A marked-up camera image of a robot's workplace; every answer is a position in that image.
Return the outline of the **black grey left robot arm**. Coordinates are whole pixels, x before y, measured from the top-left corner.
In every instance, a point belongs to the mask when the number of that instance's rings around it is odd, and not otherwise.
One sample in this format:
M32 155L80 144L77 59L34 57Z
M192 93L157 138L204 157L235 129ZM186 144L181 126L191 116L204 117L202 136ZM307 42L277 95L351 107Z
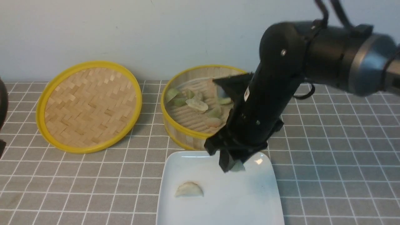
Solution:
M9 99L8 91L3 80L0 80L0 130L2 130L3 125L6 121L6 116L8 112Z

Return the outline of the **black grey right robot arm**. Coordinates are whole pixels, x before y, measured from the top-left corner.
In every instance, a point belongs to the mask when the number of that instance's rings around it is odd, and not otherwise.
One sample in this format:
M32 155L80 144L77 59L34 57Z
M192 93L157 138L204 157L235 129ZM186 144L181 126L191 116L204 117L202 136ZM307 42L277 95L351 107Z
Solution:
M259 56L254 73L213 80L234 103L226 124L204 144L209 155L219 152L225 173L265 149L283 127L280 116L289 101L311 97L315 84L360 97L399 95L399 47L370 25L280 22L264 32Z

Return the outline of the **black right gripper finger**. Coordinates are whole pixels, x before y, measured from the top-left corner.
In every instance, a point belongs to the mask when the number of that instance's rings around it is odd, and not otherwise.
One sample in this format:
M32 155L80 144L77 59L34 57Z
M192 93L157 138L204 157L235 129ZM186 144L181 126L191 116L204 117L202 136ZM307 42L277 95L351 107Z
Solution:
M224 173L229 172L237 163L237 159L228 150L219 150L219 166Z

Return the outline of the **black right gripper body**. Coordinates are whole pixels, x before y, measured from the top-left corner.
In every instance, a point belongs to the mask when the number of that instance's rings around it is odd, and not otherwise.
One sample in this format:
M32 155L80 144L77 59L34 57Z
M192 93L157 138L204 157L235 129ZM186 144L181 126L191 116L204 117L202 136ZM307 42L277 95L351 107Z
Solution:
M228 150L243 162L267 147L280 116L299 85L300 72L275 72L259 66L243 96L230 110L226 124L205 141L209 155Z

